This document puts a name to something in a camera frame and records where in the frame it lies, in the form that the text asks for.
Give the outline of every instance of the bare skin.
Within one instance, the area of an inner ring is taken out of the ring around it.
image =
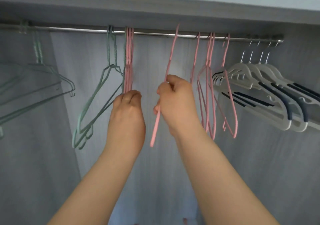
[[[161,107],[206,224],[279,224],[202,128],[190,83],[175,75],[167,82],[154,112]],[[144,139],[141,95],[132,90],[114,101],[104,151],[48,224],[107,224]]]

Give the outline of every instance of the person's right arm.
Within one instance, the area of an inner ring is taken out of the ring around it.
[[[168,75],[154,107],[174,136],[207,224],[279,224],[241,179],[198,119],[192,86]]]

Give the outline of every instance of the person's right hand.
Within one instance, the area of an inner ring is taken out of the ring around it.
[[[160,99],[153,111],[157,114],[160,106],[162,116],[174,137],[201,125],[189,82],[176,75],[168,75],[167,82],[158,87],[157,94]]]

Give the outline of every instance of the clothes rail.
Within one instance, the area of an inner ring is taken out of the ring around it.
[[[43,23],[30,23],[30,28],[39,31],[49,31],[49,32],[86,32],[86,33],[106,33],[106,26],[89,26],[89,25],[65,25],[65,24],[43,24]],[[19,23],[0,23],[0,29],[11,29],[23,31],[24,26]],[[122,35],[125,33],[124,27],[114,27],[112,33],[116,35]],[[134,29],[135,35],[147,35],[147,36],[162,36],[162,37],[174,37],[174,30],[155,30],[155,29]],[[201,33],[200,39],[207,39],[210,33]],[[198,32],[186,32],[179,31],[178,38],[196,38]],[[227,41],[228,34],[216,33],[215,40]],[[232,34],[230,41],[246,41],[246,42],[267,42],[280,44],[283,43],[283,35],[249,35],[249,34]]]

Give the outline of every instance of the wardrobe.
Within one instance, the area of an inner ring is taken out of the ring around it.
[[[320,9],[318,0],[0,0],[0,62],[35,62],[30,34],[9,29],[27,20],[44,27],[134,27],[181,31],[242,34],[246,38],[278,37],[283,42],[270,48],[268,62],[292,79],[320,92]],[[72,148],[78,116],[107,66],[105,33],[41,30],[43,59],[67,76],[76,87],[66,94],[2,125],[0,140],[0,223],[45,224],[71,194],[101,154],[111,108],[95,122],[94,134],[82,150]],[[117,37],[117,62],[123,68],[124,35]],[[133,89],[142,94],[146,141],[111,215],[110,225],[204,224],[197,200],[180,159],[174,138],[160,118],[154,147],[149,143],[154,127],[156,89],[163,81],[172,44],[171,37],[134,36]],[[248,41],[231,41],[226,68],[241,60]],[[178,38],[170,74],[189,80],[196,39]],[[206,40],[200,40],[195,73],[206,59]],[[257,63],[267,45],[253,50]],[[246,51],[248,61],[251,51]],[[212,70],[221,65],[223,41],[216,41]],[[111,62],[115,61],[111,44]],[[17,69],[0,66],[0,79]],[[56,83],[55,78],[28,74],[9,95]],[[91,120],[122,82],[112,72],[92,102],[84,122]],[[196,84],[193,85],[197,100]],[[22,106],[67,91],[65,83],[0,106],[0,116]],[[227,119],[230,101],[218,95]],[[215,142],[246,184],[280,224],[320,223],[320,132],[282,131],[236,106],[238,134],[223,131],[217,114]],[[316,107],[310,117],[320,121]]]

